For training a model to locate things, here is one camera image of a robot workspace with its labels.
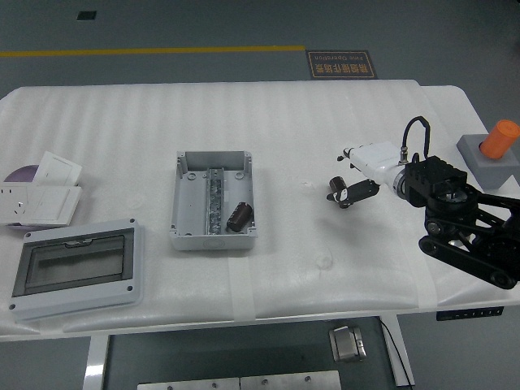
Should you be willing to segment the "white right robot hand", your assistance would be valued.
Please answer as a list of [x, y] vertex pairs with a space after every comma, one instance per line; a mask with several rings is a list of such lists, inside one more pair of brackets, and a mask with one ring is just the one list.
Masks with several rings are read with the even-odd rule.
[[350, 167], [360, 171], [366, 178], [348, 186], [341, 176], [329, 181], [331, 192], [327, 200], [336, 203], [341, 209], [375, 196], [381, 184], [387, 185], [395, 195], [405, 199], [405, 163], [399, 162], [400, 150], [390, 142], [346, 148], [337, 158], [345, 159]]

